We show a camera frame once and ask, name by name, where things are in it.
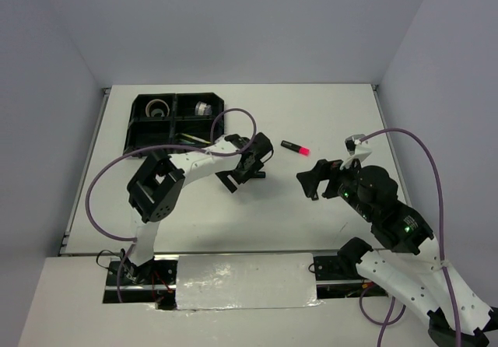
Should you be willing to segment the yellow thin pen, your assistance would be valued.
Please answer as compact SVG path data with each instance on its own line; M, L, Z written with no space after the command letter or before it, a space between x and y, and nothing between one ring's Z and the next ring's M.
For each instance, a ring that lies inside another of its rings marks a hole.
M198 143L202 143L205 145L211 144L211 142L209 140L206 140L206 139L203 139L203 138L200 138L198 136L194 136L194 135L191 135L188 133L180 133L179 136L182 138L186 138L187 140L189 140L191 142L198 142Z

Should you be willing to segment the black four-compartment organizer tray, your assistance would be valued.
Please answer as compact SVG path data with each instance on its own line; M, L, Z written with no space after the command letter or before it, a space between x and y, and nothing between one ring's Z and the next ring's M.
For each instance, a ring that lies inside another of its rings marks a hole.
M146 117L146 104L152 99L165 100L170 106L170 115ZM212 105L211 116L195 116L195 104L198 101ZM179 145L180 133L198 136L212 144L225 134L224 120L216 118L224 110L224 100L214 93L140 94L132 104L123 153L153 145ZM209 145L193 146L203 148Z

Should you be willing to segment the small clear tape roll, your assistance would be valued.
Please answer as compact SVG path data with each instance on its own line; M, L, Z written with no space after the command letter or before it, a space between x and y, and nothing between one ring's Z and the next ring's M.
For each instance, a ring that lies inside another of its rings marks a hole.
M168 113L169 113L168 110L164 110L161 108L155 108L155 109L150 111L150 116L151 117L167 117Z

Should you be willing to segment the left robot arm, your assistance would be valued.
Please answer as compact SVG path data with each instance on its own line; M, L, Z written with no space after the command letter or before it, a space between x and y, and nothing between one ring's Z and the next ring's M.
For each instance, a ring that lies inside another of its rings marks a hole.
M135 246L121 251L120 277L134 284L147 282L154 270L154 243L159 224L174 210L182 189L215 174L234 193L263 168L263 159L273 154L270 139L259 132L253 141L237 134L221 138L204 152L168 154L154 150L127 185L132 207Z

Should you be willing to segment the large clear tape roll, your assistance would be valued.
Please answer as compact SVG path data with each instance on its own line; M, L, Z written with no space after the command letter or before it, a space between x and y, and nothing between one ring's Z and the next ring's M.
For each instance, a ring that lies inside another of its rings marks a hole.
M170 106L165 100L152 99L146 104L146 108L145 108L146 117L151 117L150 111L155 109L155 108L161 108L164 110L168 110L169 111L168 116L170 115Z

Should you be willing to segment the metal mounting rail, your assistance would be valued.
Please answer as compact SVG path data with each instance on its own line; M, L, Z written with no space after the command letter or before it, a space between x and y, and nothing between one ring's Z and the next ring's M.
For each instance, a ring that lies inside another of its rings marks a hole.
M156 252L156 257L182 256L182 255L238 255L238 254L333 254L338 253L340 248L315 249L315 250L279 250L279 251L171 251Z

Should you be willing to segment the silver foil covered panel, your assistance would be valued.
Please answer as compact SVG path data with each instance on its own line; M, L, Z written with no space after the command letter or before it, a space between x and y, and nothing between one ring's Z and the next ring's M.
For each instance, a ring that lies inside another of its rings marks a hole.
M312 255L206 254L179 257L179 310L289 309L317 306Z

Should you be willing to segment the pink highlighter marker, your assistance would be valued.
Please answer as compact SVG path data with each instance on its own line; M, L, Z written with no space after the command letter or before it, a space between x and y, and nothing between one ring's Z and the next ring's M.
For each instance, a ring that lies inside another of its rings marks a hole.
M292 143L292 142L288 142L286 140L281 141L281 147L288 149L290 151L299 153L300 155L303 155L303 156L310 155L310 150L308 148L303 147L301 145L297 145L297 144Z

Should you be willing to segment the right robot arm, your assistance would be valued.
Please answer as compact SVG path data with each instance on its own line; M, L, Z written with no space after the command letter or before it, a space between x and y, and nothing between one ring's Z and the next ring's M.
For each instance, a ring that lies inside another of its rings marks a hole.
M384 288L419 317L438 346L489 345L486 334L497 329L497 309L483 302L443 260L433 230L398 199L398 185L384 168L361 166L357 159L349 167L340 160L321 159L296 178L312 200L319 197L318 185L327 181L323 198L340 197L410 271L404 274L365 240L353 237L337 253L345 277L361 276Z

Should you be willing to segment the blue ballpoint pen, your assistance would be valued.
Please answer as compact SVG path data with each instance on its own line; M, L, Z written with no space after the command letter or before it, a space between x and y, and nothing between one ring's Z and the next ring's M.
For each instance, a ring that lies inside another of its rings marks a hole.
M183 139L179 140L179 141L178 141L178 144L179 144L179 145L190 145L190 146L195 145L195 143L194 143L194 142L191 142L191 141L188 141L188 140L183 140Z

